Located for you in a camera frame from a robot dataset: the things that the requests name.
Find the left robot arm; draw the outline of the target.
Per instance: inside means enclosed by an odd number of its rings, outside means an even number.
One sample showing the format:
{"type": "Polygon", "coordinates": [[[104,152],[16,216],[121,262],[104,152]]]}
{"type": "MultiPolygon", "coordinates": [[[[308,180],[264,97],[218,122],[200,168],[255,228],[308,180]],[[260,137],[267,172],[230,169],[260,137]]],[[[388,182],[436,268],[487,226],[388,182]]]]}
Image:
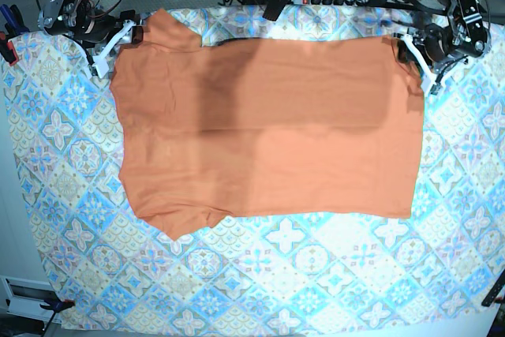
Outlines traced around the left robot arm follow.
{"type": "Polygon", "coordinates": [[[492,45],[491,22],[484,20],[479,0],[437,1],[444,6],[448,26],[411,26],[407,33],[394,35],[398,60],[416,65],[425,95],[437,94],[454,66],[466,63],[468,58],[482,57],[492,45]]]}

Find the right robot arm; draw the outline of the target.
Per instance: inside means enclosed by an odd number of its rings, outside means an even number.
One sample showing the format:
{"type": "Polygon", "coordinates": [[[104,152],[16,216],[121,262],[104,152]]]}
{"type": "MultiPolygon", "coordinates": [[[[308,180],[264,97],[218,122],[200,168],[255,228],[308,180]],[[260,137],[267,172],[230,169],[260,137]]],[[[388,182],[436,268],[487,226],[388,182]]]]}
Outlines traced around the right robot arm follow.
{"type": "Polygon", "coordinates": [[[116,17],[113,11],[117,5],[101,9],[98,0],[36,0],[36,6],[38,28],[74,42],[88,62],[89,76],[107,76],[108,59],[118,47],[143,39],[143,17],[133,9],[116,17]]]}

